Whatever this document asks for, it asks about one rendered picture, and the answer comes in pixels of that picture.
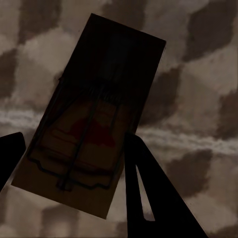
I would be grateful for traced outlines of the mousetrap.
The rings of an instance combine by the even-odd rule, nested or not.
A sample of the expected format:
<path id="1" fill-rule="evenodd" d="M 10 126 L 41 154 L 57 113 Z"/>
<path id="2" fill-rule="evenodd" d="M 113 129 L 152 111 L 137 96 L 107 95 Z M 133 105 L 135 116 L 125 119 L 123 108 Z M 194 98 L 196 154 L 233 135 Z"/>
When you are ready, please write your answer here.
<path id="1" fill-rule="evenodd" d="M 91 13 L 11 185 L 106 219 L 165 45 Z"/>

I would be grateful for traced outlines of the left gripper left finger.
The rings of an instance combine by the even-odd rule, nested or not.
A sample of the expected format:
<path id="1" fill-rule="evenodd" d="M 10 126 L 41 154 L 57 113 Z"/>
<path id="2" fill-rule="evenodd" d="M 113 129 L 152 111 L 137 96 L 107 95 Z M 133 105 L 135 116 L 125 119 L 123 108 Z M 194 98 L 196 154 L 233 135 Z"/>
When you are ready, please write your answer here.
<path id="1" fill-rule="evenodd" d="M 0 137 L 0 191 L 26 150 L 22 132 Z"/>

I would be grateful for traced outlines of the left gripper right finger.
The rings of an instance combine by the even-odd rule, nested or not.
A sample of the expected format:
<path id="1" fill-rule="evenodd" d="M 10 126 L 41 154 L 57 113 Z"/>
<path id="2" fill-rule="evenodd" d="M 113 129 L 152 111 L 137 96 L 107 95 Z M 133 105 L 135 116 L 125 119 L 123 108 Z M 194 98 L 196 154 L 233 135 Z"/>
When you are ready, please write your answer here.
<path id="1" fill-rule="evenodd" d="M 143 140 L 124 133 L 128 238 L 208 238 Z M 144 219 L 138 166 L 155 221 Z"/>

